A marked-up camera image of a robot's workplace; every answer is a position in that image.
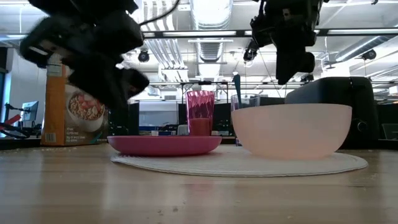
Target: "wooden table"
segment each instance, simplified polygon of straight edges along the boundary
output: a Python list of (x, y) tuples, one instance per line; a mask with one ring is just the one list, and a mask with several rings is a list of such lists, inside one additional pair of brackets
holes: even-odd
[(107, 145), (0, 152), (1, 223), (398, 223), (398, 153), (367, 169), (222, 178), (113, 164)]

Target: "cereal bowl image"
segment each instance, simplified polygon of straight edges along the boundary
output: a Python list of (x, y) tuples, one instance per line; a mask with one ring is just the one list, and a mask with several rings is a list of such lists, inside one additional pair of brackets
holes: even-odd
[(76, 91), (67, 100), (68, 114), (82, 131), (97, 131), (103, 123), (104, 104), (87, 93)]

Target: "computer monitor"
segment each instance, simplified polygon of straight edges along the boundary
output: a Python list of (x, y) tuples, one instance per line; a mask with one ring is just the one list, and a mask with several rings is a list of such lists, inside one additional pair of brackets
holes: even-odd
[(38, 101), (23, 103), (22, 109), (24, 109), (25, 111), (21, 111), (21, 121), (35, 121), (38, 108)]

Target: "clear glass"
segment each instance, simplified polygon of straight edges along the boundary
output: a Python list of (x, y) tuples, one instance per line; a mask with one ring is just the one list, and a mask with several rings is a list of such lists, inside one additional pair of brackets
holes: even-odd
[(231, 111), (260, 106), (260, 95), (258, 94), (241, 94), (242, 104), (239, 104), (238, 96), (231, 96)]
[(213, 127), (215, 93), (204, 90), (189, 91), (186, 97), (189, 135), (210, 136)]

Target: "ceiling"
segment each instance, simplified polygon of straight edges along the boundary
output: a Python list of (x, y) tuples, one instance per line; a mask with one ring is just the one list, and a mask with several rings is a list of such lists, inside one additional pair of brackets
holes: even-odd
[[(18, 34), (27, 33), (45, 14), (40, 10), (28, 5), (21, 4), (27, 1), (3, 1), (0, 0), (0, 34)], [(392, 1), (379, 0), (376, 5), (371, 5), (370, 1), (365, 0), (331, 0), (328, 4), (324, 4), (320, 13), (320, 25), (318, 28), (378, 28), (392, 27), (398, 24), (398, 1), (397, 4)], [(228, 29), (250, 29), (249, 22), (256, 16), (258, 12), (258, 3), (251, 0), (235, 0), (233, 4), (232, 16), (229, 21)], [(179, 10), (173, 14), (173, 25), (177, 30), (192, 30), (192, 18), (189, 11), (189, 1), (182, 0)], [(359, 42), (365, 37), (319, 37), (313, 47), (308, 47), (318, 58), (317, 67), (314, 71), (316, 77), (320, 77), (326, 73), (333, 71), (326, 70), (323, 65), (329, 58), (346, 49), (347, 47)], [(231, 80), (232, 73), (237, 71), (243, 75), (243, 82), (265, 82), (275, 77), (275, 52), (273, 45), (263, 47), (251, 67), (245, 67), (241, 60), (242, 52), (247, 46), (248, 38), (229, 39), (233, 42), (224, 44), (223, 58), (221, 62), (220, 77), (217, 80)], [(188, 77), (190, 80), (198, 80), (198, 65), (195, 44), (188, 43), (188, 39), (178, 39), (178, 47), (181, 51), (184, 64), (188, 68)], [(3, 46), (12, 47), (16, 41), (3, 41)], [(351, 75), (365, 76), (371, 75), (382, 70), (388, 71), (394, 68), (397, 63), (398, 38), (393, 38), (384, 44), (374, 48), (377, 57), (373, 61), (368, 61), (366, 66), (364, 62), (358, 59), (351, 59), (343, 65), (337, 64), (334, 73), (338, 73), (340, 67), (344, 66), (349, 69)], [(137, 53), (131, 52), (130, 62), (136, 68), (145, 72), (152, 82), (160, 82), (158, 72), (159, 63), (153, 55), (146, 63), (139, 63)], [(373, 81), (380, 80), (398, 80), (398, 70), (389, 72), (386, 75), (378, 76)], [(387, 94), (383, 90), (387, 90), (392, 85), (375, 86), (375, 92)], [(257, 85), (251, 85), (248, 88), (258, 88)]]

